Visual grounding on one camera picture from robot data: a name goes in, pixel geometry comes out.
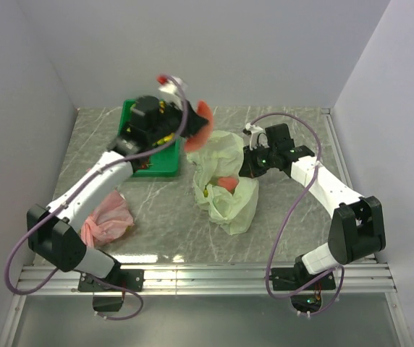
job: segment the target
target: marble countertop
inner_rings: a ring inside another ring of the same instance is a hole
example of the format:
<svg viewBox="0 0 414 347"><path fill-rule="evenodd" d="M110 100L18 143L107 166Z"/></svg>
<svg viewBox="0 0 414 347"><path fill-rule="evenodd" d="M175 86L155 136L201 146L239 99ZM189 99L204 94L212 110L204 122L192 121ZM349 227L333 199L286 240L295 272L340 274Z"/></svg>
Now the marble countertop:
<svg viewBox="0 0 414 347"><path fill-rule="evenodd" d="M339 177L336 159L320 108L213 107L214 129L242 135L247 121L272 111L286 111L306 120L323 145L323 164ZM122 108L81 108L56 186L64 194L98 160L116 135ZM259 125L287 122L295 144L315 151L312 135L299 123L282 116ZM259 198L252 225L245 234L230 236L208 221L208 213L195 206L194 168L181 153L179 176L173 179L131 178L117 189L135 219L122 238L102 250L121 262L265 262L284 214L302 187L283 173L270 170L259 180ZM294 211L276 252L275 260L294 261L326 242L330 217L318 201L307 195ZM36 259L37 265L44 260Z"/></svg>

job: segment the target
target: wire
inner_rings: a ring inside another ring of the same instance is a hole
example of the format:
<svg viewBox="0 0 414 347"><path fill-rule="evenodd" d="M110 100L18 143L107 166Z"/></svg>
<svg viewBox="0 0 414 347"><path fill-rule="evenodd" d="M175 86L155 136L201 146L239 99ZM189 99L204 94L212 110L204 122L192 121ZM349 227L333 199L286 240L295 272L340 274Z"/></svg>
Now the wire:
<svg viewBox="0 0 414 347"><path fill-rule="evenodd" d="M36 233L38 231L38 229L40 229L42 226L44 226L46 223L48 223L49 220L51 220L56 215L58 215L61 211L63 211L64 206L70 204L79 195L79 193L81 193L81 191L84 190L84 188L87 185L89 185L90 182L92 182L92 180L94 180L97 176L99 176L101 174L102 171L105 171L105 170L111 168L112 166L115 166L115 165L120 164L120 163L128 162L128 161L131 161L131 160L134 160L134 159L139 159L139 158L146 158L146 157L149 157L151 155L154 155L154 154L164 150L165 148L171 146L178 139L178 137L180 137L181 133L183 133L183 131L185 130L186 124L187 124L187 115L188 115L188 112L187 112L187 99L186 99L185 92L183 91L183 89L181 88L179 83L176 81L176 79L173 78L172 76L162 75L162 77L164 77L167 80L171 81L177 87L178 93L180 94L181 99L182 99L183 107L182 107L181 123L179 124L179 127L178 127L177 131L174 133L173 138L170 141L168 141L168 142L164 143L163 145L158 146L158 147L156 147L152 150L148 150L148 151L143 152L143 153L127 155L126 157L124 157L122 159L115 160L111 163L106 164L105 166L102 166L100 171L94 171L86 180L83 181L83 183L73 193L71 193L71 195L65 200L64 205L61 205L57 209L55 209L54 211L50 212L49 215L47 215L44 219L40 220L23 237L21 237L20 240L14 245L11 252L9 253L9 255L7 257L6 264L4 266L4 283L6 284L6 287L13 294L28 295L28 294L35 293L39 289L43 288L44 285L47 284L48 281L58 271L57 268L54 269L48 275L48 277L46 277L40 284L38 284L35 288L29 289L27 291L21 291L21 290L17 289L16 287L14 287L12 285L11 280L9 278L9 271L10 271L10 268L11 268L12 260L14 259L14 256L16 255L16 253L19 251L19 248L23 245L23 243L25 241L27 241L27 239L30 236L32 236L34 233ZM127 293L130 293L130 294L136 296L140 300L140 307L138 308L138 310L134 314L131 314L130 316L126 316L126 317L121 317L121 318L118 318L118 319L117 318L112 318L112 317L108 317L107 319L109 319L109 320L125 320L125 319L129 319L129 318L133 318L135 315L137 315L141 311L141 309L143 309L143 299L141 298L141 296L136 294L134 291L131 291L130 289L119 287L119 286L113 286L112 284L105 283L102 280L100 280L98 278L95 278L95 276L92 276L92 277L94 277L94 279L100 284L105 284L106 286L108 286L110 288L113 288L113 289L116 289L118 291L126 291Z"/></svg>
<svg viewBox="0 0 414 347"><path fill-rule="evenodd" d="M321 160L321 141L320 141L318 135L316 134L315 130L313 130L313 128L310 126L310 124L308 124L303 119L300 119L299 117L294 116L293 114L290 114L290 113L287 113L287 112L271 112L271 113L262 114L261 116L255 118L253 121L251 121L250 124L254 125L256 122L260 121L261 119L266 118L266 117L270 117L270 116L286 116L286 117L290 117L290 118L294 119L295 121L298 121L299 123L303 124L310 131L310 133L313 135L313 137L315 138L316 149L317 149L316 162L317 163L320 162L320 160ZM299 294L306 287L316 283L318 280L322 279L324 276L326 276L329 273L331 273L332 271L336 270L336 268L333 267L332 269L329 269L329 270L321 273L320 275L316 276L313 280L310 280L308 283L304 284L303 286L301 286L297 290L293 291L292 293L283 294L283 295L276 295L275 293L273 293L271 291L271 288L270 288L269 278L270 278L270 272L271 272L271 263L273 262L274 254L276 253L276 249L278 247L279 240L281 239L281 235L284 231L284 228L287 225L287 222L289 221L289 218L290 218L291 214L294 212L297 205L299 205L299 202L308 193L308 191L310 190L310 188L313 186L316 179L318 178L318 171L319 171L319 165L315 165L315 171L313 172L313 176L312 176L310 182L304 188L304 190L299 194L299 196L294 200L294 202L292 203L290 209L287 211L286 216L284 217L284 220L282 221L282 224L279 227L278 234L276 235L273 246L271 247L270 255L269 255L268 261L266 262L265 287L266 287L266 291L268 292L269 296L271 296L273 299L288 299L291 296ZM340 290L342 289L342 283L344 281L344 274L345 274L344 267L342 267L341 265L340 265L340 267L341 267L342 272L341 272L339 287L337 288L336 293L334 294L332 300L323 309L320 309L317 312L311 313L310 315L315 315L315 314L326 311L336 301L336 298L339 295Z"/></svg>

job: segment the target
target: light green plastic bag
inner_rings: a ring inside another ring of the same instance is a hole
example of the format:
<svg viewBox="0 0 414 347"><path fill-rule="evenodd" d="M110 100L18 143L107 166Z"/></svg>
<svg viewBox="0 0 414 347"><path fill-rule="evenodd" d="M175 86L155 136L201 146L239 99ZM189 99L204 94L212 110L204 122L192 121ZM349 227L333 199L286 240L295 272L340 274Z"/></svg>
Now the light green plastic bag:
<svg viewBox="0 0 414 347"><path fill-rule="evenodd" d="M245 233L257 208L258 181L238 175L244 160L243 146L238 135L216 130L200 150L187 154L187 160L195 165L195 203L229 235ZM234 194L212 184L219 177L229 176L239 179Z"/></svg>

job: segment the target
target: gray wall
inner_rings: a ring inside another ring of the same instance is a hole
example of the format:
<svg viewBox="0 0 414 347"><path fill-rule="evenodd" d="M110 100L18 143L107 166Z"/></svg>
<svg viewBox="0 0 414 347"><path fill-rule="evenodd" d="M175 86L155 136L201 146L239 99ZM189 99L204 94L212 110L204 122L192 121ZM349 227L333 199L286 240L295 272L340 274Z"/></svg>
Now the gray wall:
<svg viewBox="0 0 414 347"><path fill-rule="evenodd" d="M18 0L76 106L177 74L216 105L333 106L389 0Z"/></svg>
<svg viewBox="0 0 414 347"><path fill-rule="evenodd" d="M9 250L26 232L25 214L51 198L75 110L14 0L0 0L0 331L12 295L3 283ZM27 247L12 277L31 260Z"/></svg>
<svg viewBox="0 0 414 347"><path fill-rule="evenodd" d="M384 258L414 338L414 1L391 1L334 118L355 188L383 203Z"/></svg>

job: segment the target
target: green plastic bin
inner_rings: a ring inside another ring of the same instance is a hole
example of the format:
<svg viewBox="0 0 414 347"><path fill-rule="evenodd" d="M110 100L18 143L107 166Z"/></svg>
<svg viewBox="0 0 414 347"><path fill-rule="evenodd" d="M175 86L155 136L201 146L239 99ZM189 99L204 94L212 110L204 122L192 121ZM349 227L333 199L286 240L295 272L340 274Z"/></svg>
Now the green plastic bin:
<svg viewBox="0 0 414 347"><path fill-rule="evenodd" d="M119 134L126 121L131 119L131 107L135 100L126 100L122 107L120 117ZM149 158L148 168L136 171L132 177L174 177L178 174L179 167L179 140L173 145L152 155Z"/></svg>

